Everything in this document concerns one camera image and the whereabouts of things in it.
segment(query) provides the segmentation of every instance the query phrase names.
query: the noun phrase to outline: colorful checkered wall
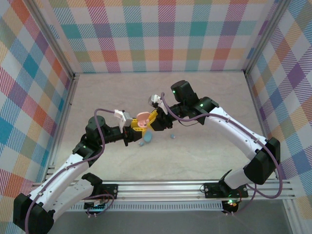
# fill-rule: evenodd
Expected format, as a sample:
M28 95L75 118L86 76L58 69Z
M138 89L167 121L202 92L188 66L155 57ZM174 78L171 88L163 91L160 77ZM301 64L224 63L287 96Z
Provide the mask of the colorful checkered wall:
M249 78L312 231L312 0L292 0Z
M0 4L0 233L13 200L39 182L70 79L22 0Z
M94 73L241 70L278 1L36 2L73 69Z

